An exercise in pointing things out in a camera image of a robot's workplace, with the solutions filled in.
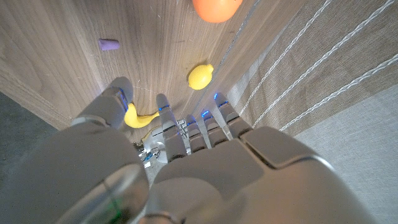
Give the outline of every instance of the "yellow banana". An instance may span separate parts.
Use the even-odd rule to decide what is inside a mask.
[[[159,116],[159,112],[153,115],[138,116],[136,106],[134,104],[129,104],[129,109],[124,115],[124,122],[132,128],[142,128],[147,126],[154,118]]]

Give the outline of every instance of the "robot finger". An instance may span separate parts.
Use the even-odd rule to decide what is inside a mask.
[[[162,122],[167,161],[171,162],[174,159],[183,158],[187,155],[187,152],[169,101],[164,94],[158,94],[156,103]]]
[[[185,122],[187,122],[188,136],[189,136],[189,145],[191,147],[191,152],[195,153],[202,149],[207,149],[205,139],[201,134],[197,121],[195,118],[188,114],[185,118]]]
[[[214,119],[210,111],[203,111],[201,117],[205,122],[206,130],[209,134],[209,140],[211,147],[215,147],[219,143],[228,141],[224,131],[218,125],[216,119]]]
[[[231,131],[232,137],[238,138],[240,135],[252,130],[252,127],[238,115],[222,93],[216,93],[214,100]]]

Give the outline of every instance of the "yellow lemon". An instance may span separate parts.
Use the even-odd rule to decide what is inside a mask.
[[[194,90],[201,90],[206,87],[211,81],[213,70],[212,65],[199,65],[194,68],[188,77],[189,87]]]

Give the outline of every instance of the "toy fruit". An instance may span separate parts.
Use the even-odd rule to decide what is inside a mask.
[[[193,0],[193,7],[206,22],[224,22],[231,18],[242,0]]]
[[[129,109],[124,115],[124,122],[132,128],[142,128],[147,126],[154,118],[159,116],[159,112],[153,115],[138,116],[136,106],[134,104],[129,104]]]
[[[194,68],[188,77],[189,87],[194,90],[201,90],[206,87],[211,81],[213,70],[212,65],[199,65]]]

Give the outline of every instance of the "orange ball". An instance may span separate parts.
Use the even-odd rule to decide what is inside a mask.
[[[193,0],[198,15],[206,22],[225,22],[231,18],[242,0]]]

